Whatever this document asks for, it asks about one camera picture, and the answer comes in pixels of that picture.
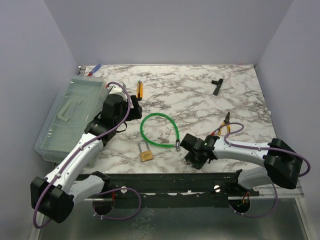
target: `green cable lock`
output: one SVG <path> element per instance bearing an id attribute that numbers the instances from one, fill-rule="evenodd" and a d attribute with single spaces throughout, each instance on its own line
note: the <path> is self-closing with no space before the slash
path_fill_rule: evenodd
<path id="1" fill-rule="evenodd" d="M 161 144 L 161 143 L 156 143 L 154 141 L 151 141 L 149 140 L 146 135 L 144 134 L 144 123 L 145 121 L 150 118 L 150 117 L 153 117 L 153 116 L 160 116 L 160 117 L 164 117 L 166 119 L 168 119 L 174 126 L 174 129 L 175 129 L 175 134 L 176 134 L 176 141 L 175 141 L 175 144 Z M 148 116 L 146 116 L 142 122 L 141 122 L 141 125 L 140 125 L 140 132 L 141 132 L 141 135 L 143 137 L 144 140 L 146 140 L 148 143 L 152 144 L 152 145 L 155 145 L 155 146 L 158 146 L 158 147 L 162 147 L 162 148 L 176 148 L 177 151 L 180 151 L 180 139 L 179 139 L 179 131 L 178 131 L 178 127 L 177 125 L 175 124 L 175 122 L 173 121 L 173 119 L 163 113 L 159 113 L 159 112 L 156 112 L 156 113 L 151 113 L 149 114 Z"/>

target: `white wall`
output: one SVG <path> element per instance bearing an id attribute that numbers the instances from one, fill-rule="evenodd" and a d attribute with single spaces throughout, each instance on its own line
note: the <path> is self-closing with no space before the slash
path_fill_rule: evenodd
<path id="1" fill-rule="evenodd" d="M 319 10 L 319 0 L 294 0 L 256 71 L 277 136 L 311 163 L 301 183 L 320 237 Z"/>
<path id="2" fill-rule="evenodd" d="M 42 0 L 2 1 L 0 32 L 0 239 L 25 240 L 30 183 L 49 170 L 34 146 L 77 64 Z"/>
<path id="3" fill-rule="evenodd" d="M 80 65 L 257 64 L 292 0 L 44 0 Z"/>

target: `pliers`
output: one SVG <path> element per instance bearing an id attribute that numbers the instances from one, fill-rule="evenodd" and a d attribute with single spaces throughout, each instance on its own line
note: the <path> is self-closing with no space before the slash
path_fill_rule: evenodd
<path id="1" fill-rule="evenodd" d="M 225 116 L 223 123 L 220 125 L 221 128 L 219 129 L 218 135 L 221 135 L 222 127 L 228 123 L 230 123 L 230 112 L 229 111 L 228 111 L 227 115 Z M 227 125 L 226 128 L 227 128 L 227 133 L 229 134 L 231 132 L 230 125 Z"/>

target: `brass padlock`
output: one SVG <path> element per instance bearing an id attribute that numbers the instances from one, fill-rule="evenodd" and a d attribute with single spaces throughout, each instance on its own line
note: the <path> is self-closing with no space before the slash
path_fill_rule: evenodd
<path id="1" fill-rule="evenodd" d="M 141 146 L 140 146 L 141 142 L 145 142 L 145 145 L 146 145 L 146 148 L 148 149 L 148 151 L 142 152 Z M 154 156 L 152 155 L 152 152 L 149 149 L 149 145 L 145 140 L 140 140 L 138 142 L 138 147 L 139 147 L 139 150 L 140 150 L 140 158 L 141 158 L 142 162 L 154 159 Z"/>

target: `clear plastic container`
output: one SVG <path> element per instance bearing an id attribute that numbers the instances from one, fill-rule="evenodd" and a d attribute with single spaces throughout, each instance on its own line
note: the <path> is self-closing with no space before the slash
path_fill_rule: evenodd
<path id="1" fill-rule="evenodd" d="M 101 77 L 72 77 L 54 101 L 35 144 L 35 150 L 45 161 L 59 164 L 65 159 L 87 124 L 102 110 L 107 94 Z"/>

